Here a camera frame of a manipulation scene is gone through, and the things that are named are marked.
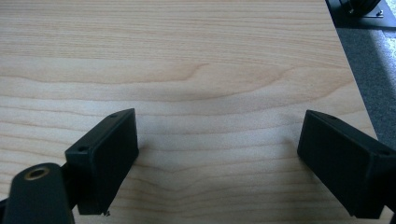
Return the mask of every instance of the light wood panel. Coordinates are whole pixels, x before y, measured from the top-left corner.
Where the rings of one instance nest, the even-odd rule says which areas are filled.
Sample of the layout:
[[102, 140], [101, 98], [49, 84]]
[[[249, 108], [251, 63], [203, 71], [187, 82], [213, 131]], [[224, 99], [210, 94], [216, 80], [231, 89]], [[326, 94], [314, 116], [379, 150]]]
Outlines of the light wood panel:
[[349, 217], [298, 160], [304, 112], [375, 136], [324, 1], [1, 1], [0, 196], [134, 107], [141, 154], [78, 223], [387, 223]]

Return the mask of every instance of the black plastic part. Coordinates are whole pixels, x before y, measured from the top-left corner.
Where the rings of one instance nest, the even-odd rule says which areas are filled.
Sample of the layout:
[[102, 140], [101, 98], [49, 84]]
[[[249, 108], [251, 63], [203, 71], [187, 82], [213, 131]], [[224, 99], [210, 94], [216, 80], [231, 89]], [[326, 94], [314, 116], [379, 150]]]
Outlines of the black plastic part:
[[369, 11], [372, 3], [367, 3], [362, 9], [354, 8], [352, 13], [348, 0], [326, 0], [326, 3], [336, 28], [396, 30], [396, 19], [385, 0], [373, 10]]
[[346, 1], [351, 9], [354, 9], [354, 14], [358, 16], [364, 16], [372, 11], [381, 0], [344, 0]]
[[6, 212], [7, 199], [0, 201], [0, 223], [3, 223], [4, 213]]
[[54, 163], [42, 163], [16, 175], [12, 181], [3, 223], [74, 223], [68, 207], [61, 167]]
[[138, 153], [134, 109], [107, 116], [66, 150], [67, 191], [82, 215], [106, 214]]
[[298, 154], [350, 215], [379, 218], [396, 174], [396, 151], [347, 123], [308, 110]]

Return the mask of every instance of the wood grain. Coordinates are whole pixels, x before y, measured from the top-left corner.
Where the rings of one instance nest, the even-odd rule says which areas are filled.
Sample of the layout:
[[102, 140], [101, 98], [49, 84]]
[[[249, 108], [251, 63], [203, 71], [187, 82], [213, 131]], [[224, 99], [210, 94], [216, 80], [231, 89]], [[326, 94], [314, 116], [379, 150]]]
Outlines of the wood grain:
[[110, 217], [77, 223], [358, 220], [297, 158], [304, 112], [375, 136], [324, 1], [1, 1], [0, 197], [104, 116], [141, 154]]

